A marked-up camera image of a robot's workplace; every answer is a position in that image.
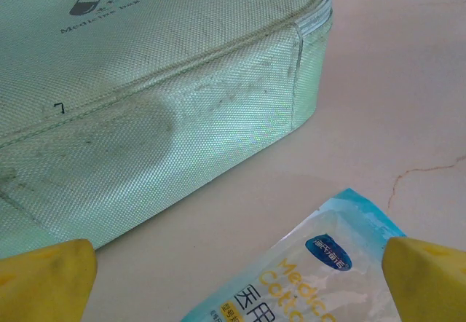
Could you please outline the blue medical cotton packet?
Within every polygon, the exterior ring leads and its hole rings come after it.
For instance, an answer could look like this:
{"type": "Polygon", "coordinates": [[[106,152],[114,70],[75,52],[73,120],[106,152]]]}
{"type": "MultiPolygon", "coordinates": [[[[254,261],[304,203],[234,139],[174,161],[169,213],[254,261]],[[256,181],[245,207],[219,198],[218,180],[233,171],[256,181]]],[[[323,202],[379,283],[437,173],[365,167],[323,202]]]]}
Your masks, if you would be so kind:
{"type": "Polygon", "coordinates": [[[382,272],[401,230],[346,189],[181,322],[401,322],[382,272]]]}

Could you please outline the mint green medicine bag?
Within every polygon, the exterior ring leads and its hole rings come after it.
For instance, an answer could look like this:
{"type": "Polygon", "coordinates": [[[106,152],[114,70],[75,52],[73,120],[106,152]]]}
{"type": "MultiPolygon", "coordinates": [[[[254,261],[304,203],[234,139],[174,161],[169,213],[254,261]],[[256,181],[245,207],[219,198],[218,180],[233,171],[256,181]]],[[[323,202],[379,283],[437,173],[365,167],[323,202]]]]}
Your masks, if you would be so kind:
{"type": "Polygon", "coordinates": [[[0,0],[0,259],[99,248],[314,113],[331,0],[0,0]]]}

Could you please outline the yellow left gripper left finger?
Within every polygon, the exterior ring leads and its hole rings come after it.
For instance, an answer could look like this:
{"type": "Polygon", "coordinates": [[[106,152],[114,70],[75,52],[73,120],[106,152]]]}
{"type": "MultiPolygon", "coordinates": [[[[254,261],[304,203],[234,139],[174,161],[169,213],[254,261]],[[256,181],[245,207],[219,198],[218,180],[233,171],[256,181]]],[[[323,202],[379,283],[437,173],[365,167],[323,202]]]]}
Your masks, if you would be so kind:
{"type": "Polygon", "coordinates": [[[97,271],[87,239],[0,259],[0,322],[81,322],[97,271]]]}

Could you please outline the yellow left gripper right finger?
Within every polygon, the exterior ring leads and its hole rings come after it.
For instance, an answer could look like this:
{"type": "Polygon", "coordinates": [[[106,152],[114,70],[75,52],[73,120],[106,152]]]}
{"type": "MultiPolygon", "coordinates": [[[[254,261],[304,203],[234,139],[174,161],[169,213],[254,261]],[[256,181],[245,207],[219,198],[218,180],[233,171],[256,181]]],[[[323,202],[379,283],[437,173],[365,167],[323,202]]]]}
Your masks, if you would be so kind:
{"type": "Polygon", "coordinates": [[[466,252],[392,237],[382,270],[401,322],[466,322],[466,252]]]}

